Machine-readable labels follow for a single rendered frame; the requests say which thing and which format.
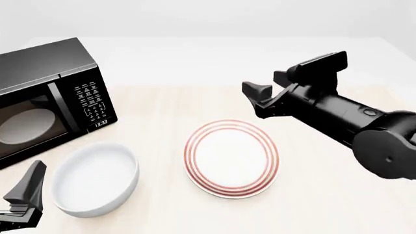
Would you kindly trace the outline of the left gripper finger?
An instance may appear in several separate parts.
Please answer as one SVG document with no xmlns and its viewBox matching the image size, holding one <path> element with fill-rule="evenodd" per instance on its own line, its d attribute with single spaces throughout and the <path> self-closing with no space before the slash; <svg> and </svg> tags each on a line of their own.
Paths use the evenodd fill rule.
<svg viewBox="0 0 416 234">
<path fill-rule="evenodd" d="M 46 173 L 46 165 L 34 161 L 25 175 L 12 190 L 3 196 L 11 207 L 28 207 L 43 210 L 42 188 Z"/>
</svg>

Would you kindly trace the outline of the white plate with red rings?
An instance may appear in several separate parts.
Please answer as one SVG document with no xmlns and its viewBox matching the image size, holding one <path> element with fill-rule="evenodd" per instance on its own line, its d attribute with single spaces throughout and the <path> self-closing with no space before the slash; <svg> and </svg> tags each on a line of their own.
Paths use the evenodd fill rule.
<svg viewBox="0 0 416 234">
<path fill-rule="evenodd" d="M 189 136 L 183 152 L 188 178 L 204 192 L 227 199 L 264 192 L 275 181 L 280 162 L 271 137 L 242 120 L 203 124 Z"/>
</svg>

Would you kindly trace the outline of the round pale turntable plate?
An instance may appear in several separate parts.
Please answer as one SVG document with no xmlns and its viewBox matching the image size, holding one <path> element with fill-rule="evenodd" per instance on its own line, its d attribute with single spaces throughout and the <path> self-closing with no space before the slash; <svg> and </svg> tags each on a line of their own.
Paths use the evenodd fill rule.
<svg viewBox="0 0 416 234">
<path fill-rule="evenodd" d="M 31 109 L 15 114 L 0 125 L 0 142 L 16 145 L 35 140 L 55 123 L 55 114 L 47 109 Z"/>
</svg>

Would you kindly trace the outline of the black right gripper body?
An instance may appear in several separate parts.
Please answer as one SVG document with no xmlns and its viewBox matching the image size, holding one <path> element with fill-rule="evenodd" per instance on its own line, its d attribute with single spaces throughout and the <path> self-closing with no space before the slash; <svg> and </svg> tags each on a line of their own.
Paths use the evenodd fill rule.
<svg viewBox="0 0 416 234">
<path fill-rule="evenodd" d="M 271 97 L 264 101 L 255 101 L 254 109 L 256 116 L 262 119 L 278 116 L 290 116 L 288 105 L 285 103 L 297 87 L 297 84 L 292 84 L 278 93 L 276 97 Z"/>
</svg>

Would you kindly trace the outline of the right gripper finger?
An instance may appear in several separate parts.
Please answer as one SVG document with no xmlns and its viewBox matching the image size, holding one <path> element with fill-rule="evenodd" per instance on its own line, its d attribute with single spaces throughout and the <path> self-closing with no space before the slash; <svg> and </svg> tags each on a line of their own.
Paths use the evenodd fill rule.
<svg viewBox="0 0 416 234">
<path fill-rule="evenodd" d="M 272 85 L 258 85 L 244 81 L 242 83 L 242 93 L 251 104 L 265 105 L 272 99 Z"/>
<path fill-rule="evenodd" d="M 286 71 L 274 71 L 273 81 L 281 87 L 288 87 L 294 83 L 300 84 L 300 68 L 301 65 L 297 64 Z"/>
</svg>

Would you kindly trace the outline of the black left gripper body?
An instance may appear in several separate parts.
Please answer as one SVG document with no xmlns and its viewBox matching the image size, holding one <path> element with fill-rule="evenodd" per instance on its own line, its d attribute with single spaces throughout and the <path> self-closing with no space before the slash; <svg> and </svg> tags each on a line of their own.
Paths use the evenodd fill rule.
<svg viewBox="0 0 416 234">
<path fill-rule="evenodd" d="M 9 210 L 0 210 L 0 231 L 36 228 L 42 215 L 41 208 L 27 204 L 11 205 Z"/>
</svg>

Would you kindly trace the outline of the black microwave oven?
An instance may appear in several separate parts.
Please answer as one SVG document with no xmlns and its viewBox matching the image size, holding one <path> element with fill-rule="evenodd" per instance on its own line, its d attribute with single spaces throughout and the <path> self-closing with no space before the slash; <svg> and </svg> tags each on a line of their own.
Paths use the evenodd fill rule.
<svg viewBox="0 0 416 234">
<path fill-rule="evenodd" d="M 0 54 L 0 125 L 31 109 L 55 123 L 23 144 L 0 142 L 0 170 L 117 122 L 98 64 L 78 38 Z"/>
</svg>

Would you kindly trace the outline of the white bowl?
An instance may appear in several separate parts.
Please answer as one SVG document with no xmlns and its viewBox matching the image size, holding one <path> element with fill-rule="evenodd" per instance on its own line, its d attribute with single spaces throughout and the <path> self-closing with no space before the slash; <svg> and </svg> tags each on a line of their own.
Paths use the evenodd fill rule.
<svg viewBox="0 0 416 234">
<path fill-rule="evenodd" d="M 51 196 L 76 218 L 95 218 L 119 208 L 136 189 L 140 167 L 123 144 L 98 142 L 69 154 L 54 171 Z"/>
</svg>

